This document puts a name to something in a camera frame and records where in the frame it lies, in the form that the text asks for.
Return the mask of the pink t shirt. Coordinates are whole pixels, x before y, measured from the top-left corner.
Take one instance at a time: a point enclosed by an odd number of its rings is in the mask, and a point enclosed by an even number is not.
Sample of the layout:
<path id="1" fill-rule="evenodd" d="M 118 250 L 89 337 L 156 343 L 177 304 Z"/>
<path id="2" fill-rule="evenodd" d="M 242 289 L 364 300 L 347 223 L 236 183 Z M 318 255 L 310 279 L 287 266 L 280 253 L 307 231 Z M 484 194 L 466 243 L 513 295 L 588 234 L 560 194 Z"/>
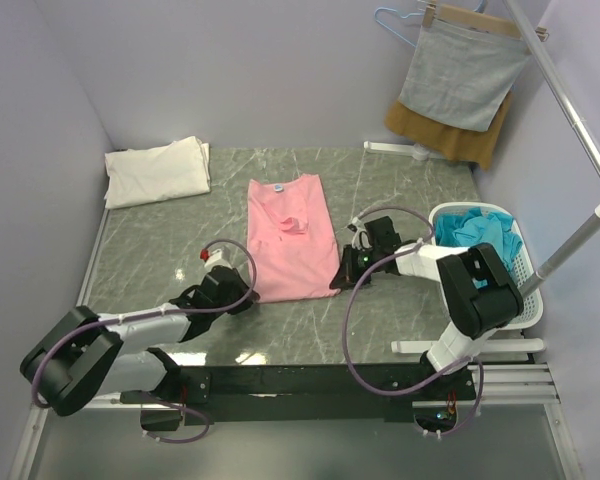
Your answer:
<path id="1" fill-rule="evenodd" d="M 330 284 L 339 269 L 339 250 L 320 177 L 303 174 L 275 184 L 251 180 L 247 249 L 262 303 L 337 295 Z"/>

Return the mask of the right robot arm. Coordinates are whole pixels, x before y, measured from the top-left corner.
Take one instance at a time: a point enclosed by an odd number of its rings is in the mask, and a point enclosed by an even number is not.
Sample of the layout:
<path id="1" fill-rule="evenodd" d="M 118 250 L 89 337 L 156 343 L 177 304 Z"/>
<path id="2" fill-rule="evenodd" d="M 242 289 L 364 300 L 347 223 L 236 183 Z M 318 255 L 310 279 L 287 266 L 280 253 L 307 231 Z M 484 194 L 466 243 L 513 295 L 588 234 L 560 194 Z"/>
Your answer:
<path id="1" fill-rule="evenodd" d="M 343 248 L 332 289 L 353 289 L 371 280 L 369 270 L 431 280 L 441 286 L 450 322 L 423 354 L 429 366 L 419 374 L 424 395 L 440 399 L 454 386 L 452 372 L 463 358 L 476 357 L 495 331 L 524 310 L 524 300 L 493 245 L 446 247 L 404 241 L 388 216 L 349 225 L 352 242 Z"/>

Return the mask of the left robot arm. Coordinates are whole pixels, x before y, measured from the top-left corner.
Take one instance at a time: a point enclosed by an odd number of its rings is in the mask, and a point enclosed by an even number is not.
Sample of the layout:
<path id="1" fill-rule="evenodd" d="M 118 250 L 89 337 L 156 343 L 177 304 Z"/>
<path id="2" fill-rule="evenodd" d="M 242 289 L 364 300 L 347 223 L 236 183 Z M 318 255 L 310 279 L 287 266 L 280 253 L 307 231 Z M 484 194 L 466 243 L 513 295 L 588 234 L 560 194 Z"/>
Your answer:
<path id="1" fill-rule="evenodd" d="M 187 380 L 163 346 L 201 336 L 220 316 L 237 315 L 258 298 L 236 269 L 215 266 L 200 284 L 153 309 L 97 314 L 77 306 L 25 356 L 20 372 L 34 403 L 59 416 L 109 393 L 142 391 L 166 402 Z"/>

